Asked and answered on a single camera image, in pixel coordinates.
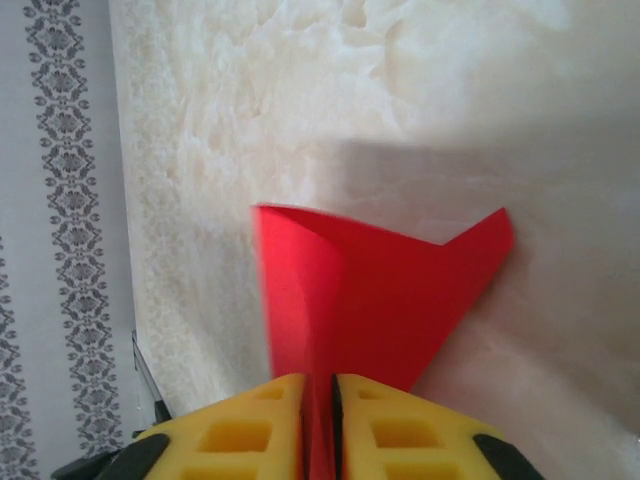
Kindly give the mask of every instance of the gray damask pattern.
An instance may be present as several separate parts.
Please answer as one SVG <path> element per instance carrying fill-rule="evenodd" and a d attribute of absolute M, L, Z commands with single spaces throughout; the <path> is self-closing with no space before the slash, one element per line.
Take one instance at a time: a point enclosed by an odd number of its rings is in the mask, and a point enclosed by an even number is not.
<path fill-rule="evenodd" d="M 0 237 L 0 254 L 4 246 Z M 20 347 L 13 329 L 15 318 L 9 279 L 0 257 L 0 478 L 40 478 L 27 405 L 26 386 L 19 363 Z"/>
<path fill-rule="evenodd" d="M 23 12 L 32 19 L 26 29 L 34 47 L 29 60 L 38 89 L 34 100 L 41 107 L 37 120 L 45 149 L 42 166 L 48 173 L 52 241 L 59 248 L 56 272 L 80 447 L 93 455 L 121 446 L 122 422 L 114 386 L 105 265 L 100 261 L 96 179 L 91 176 L 96 159 L 89 138 L 90 105 L 83 98 L 87 79 L 82 73 L 85 61 L 79 57 L 84 50 L 77 32 L 82 24 L 79 7 L 76 0 L 31 0 Z"/>

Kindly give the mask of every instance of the patterned wallpaper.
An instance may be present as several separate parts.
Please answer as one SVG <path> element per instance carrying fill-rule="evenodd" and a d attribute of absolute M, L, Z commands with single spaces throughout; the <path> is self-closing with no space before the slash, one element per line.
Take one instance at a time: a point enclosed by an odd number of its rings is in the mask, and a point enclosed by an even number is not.
<path fill-rule="evenodd" d="M 130 438 L 133 301 L 106 2 L 2 2 L 0 478 Z"/>

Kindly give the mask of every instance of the red paper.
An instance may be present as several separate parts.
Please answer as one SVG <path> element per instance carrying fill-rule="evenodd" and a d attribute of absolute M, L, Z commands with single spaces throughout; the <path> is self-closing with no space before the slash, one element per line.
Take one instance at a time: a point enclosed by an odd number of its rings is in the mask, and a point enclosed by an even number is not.
<path fill-rule="evenodd" d="M 327 480 L 331 375 L 409 390 L 498 271 L 513 231 L 504 209 L 445 245 L 301 208 L 259 206 L 256 220 L 273 375 L 308 374 L 309 478 Z"/>

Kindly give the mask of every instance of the cream marble wall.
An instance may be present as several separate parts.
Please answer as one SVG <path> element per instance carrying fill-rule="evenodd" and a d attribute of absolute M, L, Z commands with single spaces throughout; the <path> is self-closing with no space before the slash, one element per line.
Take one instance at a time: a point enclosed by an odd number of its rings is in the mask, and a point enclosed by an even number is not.
<path fill-rule="evenodd" d="M 268 378 L 249 206 L 518 248 L 417 390 L 640 471 L 640 3 L 111 0 L 137 325 L 183 413 Z"/>

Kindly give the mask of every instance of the yellow plastic object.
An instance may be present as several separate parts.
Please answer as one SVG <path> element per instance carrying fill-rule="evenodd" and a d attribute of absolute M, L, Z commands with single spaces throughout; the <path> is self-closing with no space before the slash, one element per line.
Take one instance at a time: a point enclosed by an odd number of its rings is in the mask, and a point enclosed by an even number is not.
<path fill-rule="evenodd" d="M 500 480 L 473 441 L 478 420 L 359 375 L 338 375 L 344 480 Z"/>
<path fill-rule="evenodd" d="M 286 375 L 141 434 L 171 443 L 145 480 L 302 478 L 304 376 Z"/>

